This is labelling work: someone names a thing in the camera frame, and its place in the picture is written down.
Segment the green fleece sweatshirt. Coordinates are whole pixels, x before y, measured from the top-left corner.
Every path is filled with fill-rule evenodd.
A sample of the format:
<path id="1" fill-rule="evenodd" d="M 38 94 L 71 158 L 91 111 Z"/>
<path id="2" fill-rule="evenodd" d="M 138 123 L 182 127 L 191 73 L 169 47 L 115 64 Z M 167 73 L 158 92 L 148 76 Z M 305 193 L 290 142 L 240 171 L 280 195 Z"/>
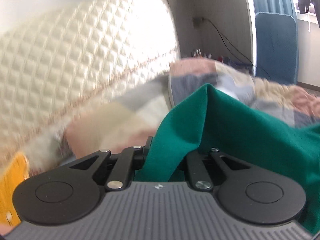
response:
<path id="1" fill-rule="evenodd" d="M 187 153 L 214 147 L 298 182 L 307 196 L 302 224 L 319 230 L 319 126 L 291 127 L 210 84 L 166 115 L 136 179 L 168 181 Z"/>

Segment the patchwork pastel quilt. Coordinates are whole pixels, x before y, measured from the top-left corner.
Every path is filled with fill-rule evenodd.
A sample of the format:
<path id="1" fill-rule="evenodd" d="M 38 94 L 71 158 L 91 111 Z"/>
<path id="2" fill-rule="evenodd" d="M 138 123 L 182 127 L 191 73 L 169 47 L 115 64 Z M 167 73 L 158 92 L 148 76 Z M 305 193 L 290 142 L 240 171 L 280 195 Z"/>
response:
<path id="1" fill-rule="evenodd" d="M 121 74 L 57 111 L 23 147 L 30 169 L 41 173 L 100 149 L 117 153 L 140 145 L 172 108 L 206 83 L 290 126 L 319 122 L 319 96 L 302 87 L 253 77 L 214 60 L 185 59 L 146 81 Z"/>

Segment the cream quilted headboard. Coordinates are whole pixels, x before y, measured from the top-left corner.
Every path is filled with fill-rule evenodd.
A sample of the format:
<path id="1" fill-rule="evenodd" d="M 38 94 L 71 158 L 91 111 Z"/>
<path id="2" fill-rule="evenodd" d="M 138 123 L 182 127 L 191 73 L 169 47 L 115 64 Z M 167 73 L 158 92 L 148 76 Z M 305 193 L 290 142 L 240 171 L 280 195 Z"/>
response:
<path id="1" fill-rule="evenodd" d="M 33 172 L 65 156 L 70 120 L 167 72 L 180 56 L 167 0 L 90 0 L 1 36 L 1 168 L 21 151 Z"/>

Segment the blue padded folding panel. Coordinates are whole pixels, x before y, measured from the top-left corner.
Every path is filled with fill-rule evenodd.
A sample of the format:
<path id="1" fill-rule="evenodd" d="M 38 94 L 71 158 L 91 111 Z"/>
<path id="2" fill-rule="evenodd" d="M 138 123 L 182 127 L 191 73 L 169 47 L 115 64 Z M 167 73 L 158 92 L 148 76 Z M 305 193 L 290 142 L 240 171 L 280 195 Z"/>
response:
<path id="1" fill-rule="evenodd" d="M 255 16 L 257 38 L 256 76 L 283 85 L 297 83 L 298 37 L 290 15 L 259 12 Z"/>

